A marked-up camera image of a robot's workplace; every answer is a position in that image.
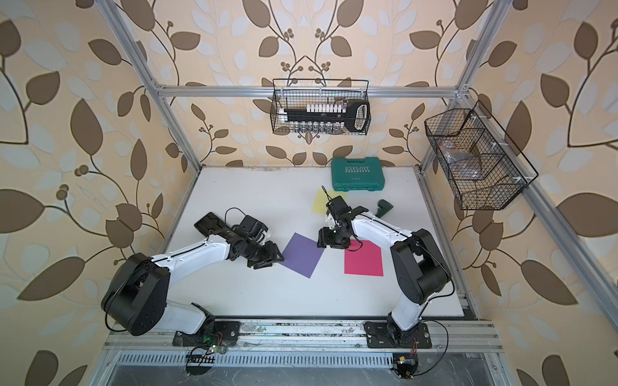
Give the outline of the purple square paper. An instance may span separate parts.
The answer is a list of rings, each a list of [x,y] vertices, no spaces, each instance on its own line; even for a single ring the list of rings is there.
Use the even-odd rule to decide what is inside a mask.
[[[295,233],[283,250],[284,261],[281,265],[305,278],[311,278],[324,251],[317,246],[316,241]]]

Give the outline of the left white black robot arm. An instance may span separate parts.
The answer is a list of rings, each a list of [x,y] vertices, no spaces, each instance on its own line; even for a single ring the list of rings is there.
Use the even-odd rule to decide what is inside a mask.
[[[257,236],[222,228],[207,238],[171,253],[148,257],[136,253],[115,273],[101,301],[106,318],[122,327],[120,332],[140,336],[149,331],[178,331],[194,335],[211,317],[197,303],[185,306],[168,298],[169,289],[198,271],[238,257],[259,270],[284,261],[277,244]]]

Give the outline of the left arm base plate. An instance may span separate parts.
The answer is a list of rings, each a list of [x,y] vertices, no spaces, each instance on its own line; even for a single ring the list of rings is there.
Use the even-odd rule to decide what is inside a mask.
[[[238,321],[206,321],[197,333],[188,335],[177,331],[174,347],[234,346],[238,342],[241,323]]]

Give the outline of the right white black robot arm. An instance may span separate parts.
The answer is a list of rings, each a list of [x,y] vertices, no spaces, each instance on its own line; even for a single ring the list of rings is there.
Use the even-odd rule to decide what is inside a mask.
[[[396,282],[402,295],[387,316],[393,340],[401,340],[417,329],[423,313],[435,299],[448,298],[455,288],[452,274],[434,237],[424,228],[409,231],[384,222],[365,207],[350,207],[341,196],[326,203],[328,225],[319,231],[317,246],[355,253],[366,244],[390,252]]]

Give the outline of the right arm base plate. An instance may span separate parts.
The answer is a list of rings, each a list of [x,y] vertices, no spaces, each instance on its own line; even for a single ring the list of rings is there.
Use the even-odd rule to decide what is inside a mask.
[[[401,331],[395,323],[366,322],[363,324],[367,346],[372,349],[430,349],[431,336],[426,323]]]

